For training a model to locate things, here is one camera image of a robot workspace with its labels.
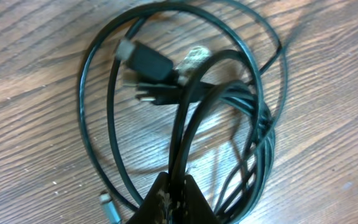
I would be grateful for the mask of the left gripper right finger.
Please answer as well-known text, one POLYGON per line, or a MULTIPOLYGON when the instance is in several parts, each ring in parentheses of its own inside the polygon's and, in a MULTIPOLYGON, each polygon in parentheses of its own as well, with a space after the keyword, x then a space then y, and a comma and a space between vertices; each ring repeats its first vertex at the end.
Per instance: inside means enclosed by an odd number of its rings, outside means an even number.
POLYGON ((185 176, 182 190, 181 220, 184 224, 220 224, 191 175, 185 176))

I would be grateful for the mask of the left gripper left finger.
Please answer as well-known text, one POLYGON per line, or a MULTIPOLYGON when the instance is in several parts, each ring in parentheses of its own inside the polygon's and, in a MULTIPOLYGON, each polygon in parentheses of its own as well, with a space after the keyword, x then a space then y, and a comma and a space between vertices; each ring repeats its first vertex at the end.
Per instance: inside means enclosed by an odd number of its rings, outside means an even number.
POLYGON ((168 174, 161 172, 152 184, 140 208, 127 224, 167 223, 170 196, 167 190, 168 174))

